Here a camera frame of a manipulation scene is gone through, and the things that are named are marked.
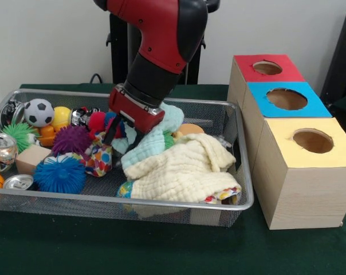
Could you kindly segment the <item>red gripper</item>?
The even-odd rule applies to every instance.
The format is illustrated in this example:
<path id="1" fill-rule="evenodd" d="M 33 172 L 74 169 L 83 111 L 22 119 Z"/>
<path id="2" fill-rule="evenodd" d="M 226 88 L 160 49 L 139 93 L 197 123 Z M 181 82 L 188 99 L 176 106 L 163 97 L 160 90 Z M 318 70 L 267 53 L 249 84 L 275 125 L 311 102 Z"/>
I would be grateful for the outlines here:
<path id="1" fill-rule="evenodd" d="M 141 142 L 145 133 L 150 132 L 164 118 L 165 111 L 161 107 L 149 107 L 138 102 L 128 95 L 122 84 L 113 87 L 109 95 L 109 109 L 116 113 L 103 140 L 103 143 L 110 145 L 114 139 L 117 127 L 121 122 L 121 117 L 130 122 L 136 128 L 134 142 L 129 145 L 127 152 L 133 150 Z"/>

